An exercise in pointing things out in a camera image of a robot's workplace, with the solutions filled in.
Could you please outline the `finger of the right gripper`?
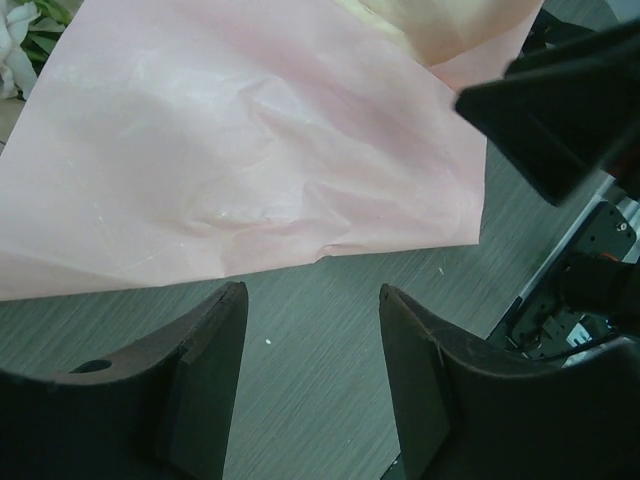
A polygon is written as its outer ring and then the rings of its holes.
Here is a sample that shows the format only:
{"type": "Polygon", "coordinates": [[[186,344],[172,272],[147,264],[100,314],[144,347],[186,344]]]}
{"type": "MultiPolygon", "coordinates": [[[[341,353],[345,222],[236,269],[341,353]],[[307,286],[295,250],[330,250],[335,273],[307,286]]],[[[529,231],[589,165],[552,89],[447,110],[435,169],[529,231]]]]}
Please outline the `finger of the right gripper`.
{"type": "Polygon", "coordinates": [[[638,199],[639,22],[523,56],[455,110],[552,205],[596,170],[638,199]]]}

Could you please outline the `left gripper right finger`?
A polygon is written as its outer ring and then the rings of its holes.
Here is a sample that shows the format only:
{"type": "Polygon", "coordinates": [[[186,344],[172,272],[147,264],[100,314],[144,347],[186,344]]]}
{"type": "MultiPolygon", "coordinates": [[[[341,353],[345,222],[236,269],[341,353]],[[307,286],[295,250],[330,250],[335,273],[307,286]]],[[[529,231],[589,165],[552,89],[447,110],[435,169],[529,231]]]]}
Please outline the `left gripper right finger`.
{"type": "Polygon", "coordinates": [[[567,366],[508,353],[385,285],[379,315],[409,479],[635,479],[639,345],[567,366]]]}

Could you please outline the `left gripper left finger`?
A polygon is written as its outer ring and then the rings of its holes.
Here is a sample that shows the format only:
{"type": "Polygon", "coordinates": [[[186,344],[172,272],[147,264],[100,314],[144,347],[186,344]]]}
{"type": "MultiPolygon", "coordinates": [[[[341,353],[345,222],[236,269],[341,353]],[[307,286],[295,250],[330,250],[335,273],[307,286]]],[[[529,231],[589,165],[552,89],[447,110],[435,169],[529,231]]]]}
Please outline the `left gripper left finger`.
{"type": "Polygon", "coordinates": [[[248,318],[241,282],[68,373],[1,374],[5,479],[219,479],[248,318]]]}

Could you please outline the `pink flower bouquet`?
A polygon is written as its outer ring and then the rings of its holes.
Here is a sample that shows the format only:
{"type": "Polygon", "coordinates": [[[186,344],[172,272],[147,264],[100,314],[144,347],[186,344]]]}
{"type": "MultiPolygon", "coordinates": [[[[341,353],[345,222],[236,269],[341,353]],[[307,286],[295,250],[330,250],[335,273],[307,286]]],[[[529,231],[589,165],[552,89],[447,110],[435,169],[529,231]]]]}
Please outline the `pink flower bouquet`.
{"type": "Polygon", "coordinates": [[[86,1],[1,154],[5,300],[479,240],[537,1],[86,1]]]}

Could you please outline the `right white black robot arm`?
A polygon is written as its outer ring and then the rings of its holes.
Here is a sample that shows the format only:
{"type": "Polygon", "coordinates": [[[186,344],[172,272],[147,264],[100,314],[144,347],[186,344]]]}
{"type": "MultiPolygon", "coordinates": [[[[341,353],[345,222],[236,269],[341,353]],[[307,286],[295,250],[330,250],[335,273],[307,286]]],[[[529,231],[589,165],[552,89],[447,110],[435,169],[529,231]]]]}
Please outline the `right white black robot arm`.
{"type": "Polygon", "coordinates": [[[639,23],[595,31],[541,11],[502,78],[464,89],[456,112],[549,204],[596,172],[595,197],[489,341],[527,358],[580,360],[639,331],[639,23]]]}

